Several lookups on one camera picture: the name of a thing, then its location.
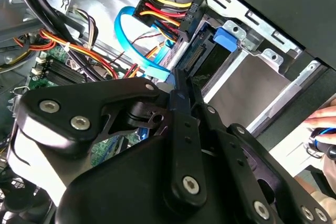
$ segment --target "yellow wire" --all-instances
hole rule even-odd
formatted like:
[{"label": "yellow wire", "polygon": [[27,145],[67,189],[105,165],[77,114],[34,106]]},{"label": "yellow wire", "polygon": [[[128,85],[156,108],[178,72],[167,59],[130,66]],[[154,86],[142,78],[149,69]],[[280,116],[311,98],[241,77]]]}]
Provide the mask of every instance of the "yellow wire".
[{"label": "yellow wire", "polygon": [[[147,59],[150,59],[154,54],[156,54],[157,51],[158,51],[160,48],[161,48],[161,46],[160,46],[160,47],[156,47],[156,49],[153,50],[153,52],[147,56]],[[135,71],[129,76],[129,78],[133,78],[133,77],[137,74],[137,72],[139,71],[139,69],[140,69],[140,67],[137,67],[137,68],[135,69]]]},{"label": "yellow wire", "polygon": [[[46,33],[45,31],[42,31],[42,33],[43,33],[43,35],[46,36],[48,39],[53,40],[53,41],[55,41],[55,42],[57,42],[57,43],[59,43],[59,44],[61,44],[61,45],[67,46],[67,43],[66,43],[66,42],[61,41],[61,40],[55,38],[54,36],[50,36],[50,35],[49,35],[48,33]],[[69,48],[71,48],[71,49],[73,49],[73,50],[76,50],[76,51],[78,51],[78,52],[81,52],[82,54],[85,54],[85,55],[91,57],[91,58],[94,59],[95,61],[100,62],[100,60],[98,59],[98,57],[96,57],[96,56],[93,54],[93,52],[92,52],[92,53],[87,52],[87,51],[85,51],[85,50],[82,50],[82,49],[79,48],[79,47],[74,46],[73,44],[70,44]],[[102,65],[102,66],[106,69],[106,71],[107,71],[111,76],[113,76],[112,72],[111,72],[108,68],[106,68],[104,65]]]},{"label": "yellow wire", "polygon": [[170,38],[170,37],[169,37],[167,34],[165,34],[165,33],[164,33],[164,31],[163,31],[163,30],[159,29],[158,27],[157,27],[157,29],[159,30],[159,32],[162,34],[162,36],[163,36],[163,37],[165,37],[166,39],[168,39],[168,40],[170,40],[170,41],[172,41],[172,42],[176,43],[176,40],[175,40],[175,39],[172,39],[172,38]]},{"label": "yellow wire", "polygon": [[21,54],[19,57],[17,57],[15,60],[13,60],[10,65],[13,65],[15,63],[17,63],[19,60],[21,60],[22,58],[24,58],[26,55],[28,54],[28,52],[24,52],[23,54]]},{"label": "yellow wire", "polygon": [[169,23],[174,24],[175,26],[180,26],[180,24],[181,24],[181,23],[179,23],[179,22],[177,22],[177,21],[172,20],[171,18],[168,18],[168,17],[166,17],[166,16],[164,16],[164,15],[162,15],[162,14],[153,12],[153,11],[151,11],[151,10],[146,10],[146,11],[144,11],[144,12],[141,12],[140,15],[141,15],[141,16],[142,16],[142,15],[154,15],[154,16],[156,16],[156,17],[159,17],[159,18],[161,18],[161,19],[164,19],[164,20],[168,21]]},{"label": "yellow wire", "polygon": [[181,4],[181,3],[175,3],[175,2],[172,2],[172,1],[168,1],[168,0],[156,0],[156,1],[159,1],[162,4],[171,5],[171,6],[180,7],[180,8],[186,8],[186,7],[191,6],[191,4],[192,4],[191,2],[186,3],[186,4]]}]

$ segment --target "ventilation hole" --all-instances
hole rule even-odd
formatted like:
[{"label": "ventilation hole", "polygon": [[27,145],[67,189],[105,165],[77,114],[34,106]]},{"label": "ventilation hole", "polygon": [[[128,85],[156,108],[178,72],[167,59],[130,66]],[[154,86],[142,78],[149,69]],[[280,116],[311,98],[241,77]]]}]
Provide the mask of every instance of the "ventilation hole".
[{"label": "ventilation hole", "polygon": [[187,143],[191,144],[191,138],[190,138],[190,137],[186,136],[186,137],[184,138],[184,140],[185,140]]},{"label": "ventilation hole", "polygon": [[240,166],[244,166],[244,162],[241,161],[240,159],[237,159],[237,162],[238,162],[238,164],[239,164]]}]

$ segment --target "orange wire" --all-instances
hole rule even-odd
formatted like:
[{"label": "orange wire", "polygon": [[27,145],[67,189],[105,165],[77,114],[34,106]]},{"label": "orange wire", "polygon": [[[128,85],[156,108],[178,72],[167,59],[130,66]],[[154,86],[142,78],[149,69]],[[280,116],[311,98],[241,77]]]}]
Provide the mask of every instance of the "orange wire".
[{"label": "orange wire", "polygon": [[[40,35],[43,37],[43,38],[48,38],[48,39],[51,39],[59,44],[68,44],[65,40],[62,40],[60,38],[58,38],[57,36],[45,31],[45,30],[42,30],[40,31]],[[107,70],[109,70],[109,72],[111,72],[112,76],[115,78],[115,79],[118,79],[118,75],[117,73],[115,72],[115,70],[108,64],[108,62],[103,59],[99,54],[97,54],[96,52],[94,51],[90,51],[84,47],[81,47],[81,46],[78,46],[78,45],[75,45],[75,44],[70,44],[69,45],[70,48],[78,51],[78,52],[81,52],[85,55],[88,55],[89,57],[93,58],[94,60],[100,62]]]},{"label": "orange wire", "polygon": [[[23,43],[21,43],[17,38],[13,38],[14,41],[21,47],[24,46]],[[29,47],[29,50],[31,51],[45,51],[45,50],[50,50],[53,49],[56,46],[56,43],[54,41],[50,41],[48,44],[45,45],[31,45]]]}]

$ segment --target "black mounting arm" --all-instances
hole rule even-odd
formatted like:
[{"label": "black mounting arm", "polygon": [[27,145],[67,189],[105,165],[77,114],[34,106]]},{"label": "black mounting arm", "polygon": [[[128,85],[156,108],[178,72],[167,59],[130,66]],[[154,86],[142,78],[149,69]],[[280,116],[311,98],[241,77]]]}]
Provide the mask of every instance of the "black mounting arm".
[{"label": "black mounting arm", "polygon": [[65,159],[138,127],[150,137],[77,177],[56,223],[332,223],[241,126],[175,70],[170,94],[132,78],[27,92],[17,126]]}]

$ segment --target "wire bundle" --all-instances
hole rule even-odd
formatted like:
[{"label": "wire bundle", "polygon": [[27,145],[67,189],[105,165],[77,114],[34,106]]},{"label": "wire bundle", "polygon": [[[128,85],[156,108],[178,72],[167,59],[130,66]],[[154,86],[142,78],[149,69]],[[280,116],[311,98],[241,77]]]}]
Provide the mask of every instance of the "wire bundle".
[{"label": "wire bundle", "polygon": [[158,31],[166,39],[176,42],[177,28],[181,24],[180,19],[185,17],[192,3],[182,4],[168,0],[149,0],[149,2],[145,3],[148,10],[141,12],[140,15],[154,16],[156,18],[154,23]]},{"label": "wire bundle", "polygon": [[[24,47],[24,42],[20,41],[18,38],[13,38],[14,41],[21,47]],[[53,49],[56,46],[56,43],[52,40],[49,43],[44,45],[29,45],[29,51],[46,51]]]},{"label": "wire bundle", "polygon": [[102,66],[106,69],[106,71],[114,78],[114,79],[118,79],[118,75],[117,73],[115,72],[115,70],[111,67],[111,65],[104,59],[102,58],[98,53],[94,52],[94,51],[90,51],[89,49],[87,48],[84,48],[84,47],[81,47],[81,46],[78,46],[76,44],[72,44],[72,43],[69,43],[51,33],[49,33],[48,31],[46,30],[41,30],[40,31],[40,35],[42,38],[45,38],[45,39],[50,39],[51,41],[54,41],[60,45],[63,45],[65,46],[65,51],[69,50],[69,49],[73,49],[77,52],[80,52],[90,58],[92,58],[93,60],[99,62],[100,64],[102,64]]},{"label": "wire bundle", "polygon": [[[75,40],[71,36],[64,21],[59,17],[55,10],[46,0],[24,0],[33,14],[42,22],[42,24],[53,34],[57,35],[63,41],[68,41],[76,45]],[[85,72],[85,74],[93,81],[101,81],[104,78],[99,75],[90,65],[86,56],[79,54],[74,50],[67,51],[69,57]]]},{"label": "wire bundle", "polygon": [[70,11],[75,14],[78,14],[82,19],[84,19],[86,23],[88,23],[89,25],[88,49],[92,50],[94,44],[97,41],[99,33],[98,27],[96,25],[96,20],[82,9],[72,8]]},{"label": "wire bundle", "polygon": [[[164,42],[161,42],[159,46],[154,47],[152,50],[150,50],[145,57],[147,59],[152,58],[162,47],[164,46]],[[140,70],[140,67],[138,64],[133,64],[131,68],[126,72],[124,78],[133,78],[137,74],[137,72]]]}]

